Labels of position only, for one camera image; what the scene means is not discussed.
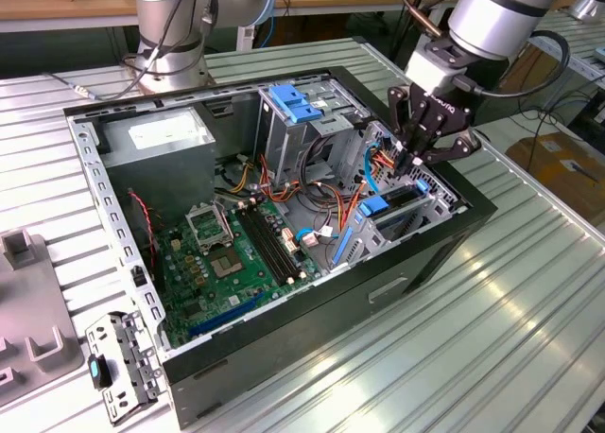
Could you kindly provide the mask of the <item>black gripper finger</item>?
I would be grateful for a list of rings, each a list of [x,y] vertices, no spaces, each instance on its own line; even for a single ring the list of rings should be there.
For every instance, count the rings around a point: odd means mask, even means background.
[[[467,130],[434,140],[425,135],[425,147],[420,156],[413,160],[413,165],[433,165],[465,158],[477,151],[480,146],[470,130],[470,125]]]
[[[394,173],[406,174],[425,147],[421,124],[426,118],[428,103],[418,86],[391,87],[388,99],[391,133],[403,147],[395,159]]]

